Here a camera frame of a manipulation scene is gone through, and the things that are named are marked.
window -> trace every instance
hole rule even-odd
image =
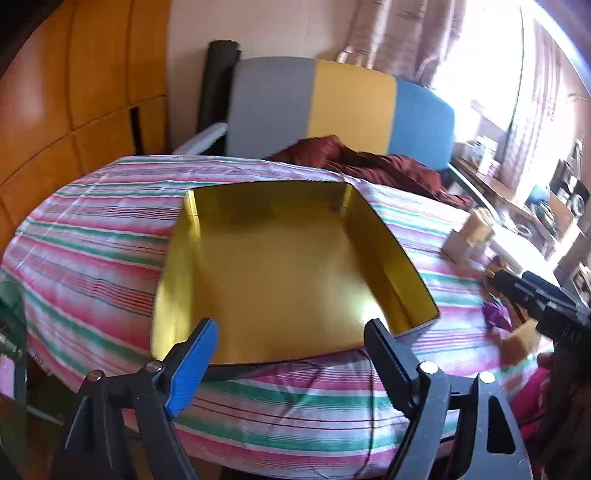
[[[504,142],[519,88],[521,29],[514,0],[468,0],[462,35],[433,80],[456,112],[456,141]]]

wooden wardrobe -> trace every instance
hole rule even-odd
[[[170,0],[64,0],[0,78],[0,252],[66,183],[167,151]]]

curtain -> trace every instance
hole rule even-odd
[[[501,182],[521,205],[539,177],[536,170],[552,169],[544,145],[556,130],[554,116],[561,83],[561,54],[549,33],[524,11],[524,58],[517,106],[505,147]]]
[[[466,0],[359,0],[338,61],[429,86],[465,12]]]

striped bedsheet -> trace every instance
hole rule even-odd
[[[535,360],[499,369],[478,271],[439,252],[466,212],[314,168],[225,157],[122,158],[63,187],[22,223],[4,255],[0,299],[22,307],[15,313],[26,318],[30,351],[72,390],[94,368],[133,372],[149,358],[154,294],[184,192],[302,179],[353,184],[409,254],[441,310],[413,347],[420,359],[460,375],[490,369],[509,395],[524,385]],[[446,434],[456,420],[449,415]],[[190,455],[298,479],[383,474],[406,425],[361,349],[205,383],[177,423]]]

metal screw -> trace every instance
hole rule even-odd
[[[493,383],[495,381],[495,374],[487,370],[480,372],[478,377],[480,377],[480,380],[482,380],[484,383]]]
[[[152,360],[151,362],[148,362],[144,368],[151,374],[155,374],[156,372],[160,372],[162,370],[162,362],[159,362],[158,360]]]
[[[100,370],[91,370],[90,372],[88,372],[86,378],[91,382],[96,382],[103,378],[103,372]]]
[[[426,374],[435,374],[437,373],[437,370],[439,370],[439,367],[437,366],[437,364],[433,363],[433,362],[422,362],[419,367],[421,368],[421,370],[423,370]]]

